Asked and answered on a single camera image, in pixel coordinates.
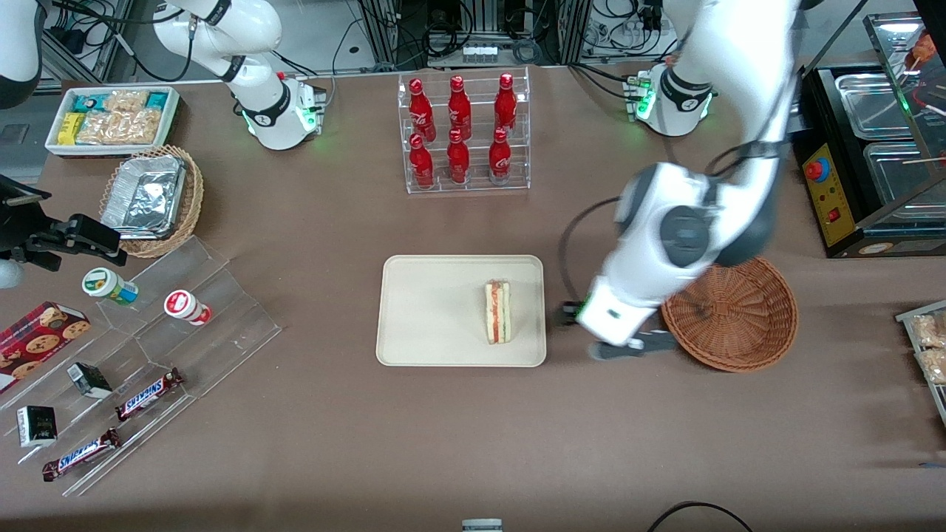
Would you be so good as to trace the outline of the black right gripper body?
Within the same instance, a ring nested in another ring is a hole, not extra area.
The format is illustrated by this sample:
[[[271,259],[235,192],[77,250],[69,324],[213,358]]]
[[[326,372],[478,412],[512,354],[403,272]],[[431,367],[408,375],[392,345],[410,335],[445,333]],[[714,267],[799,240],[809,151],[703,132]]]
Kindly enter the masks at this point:
[[[73,253],[61,222],[50,218],[40,202],[50,192],[1,176],[1,247],[3,259],[58,270],[58,253]]]

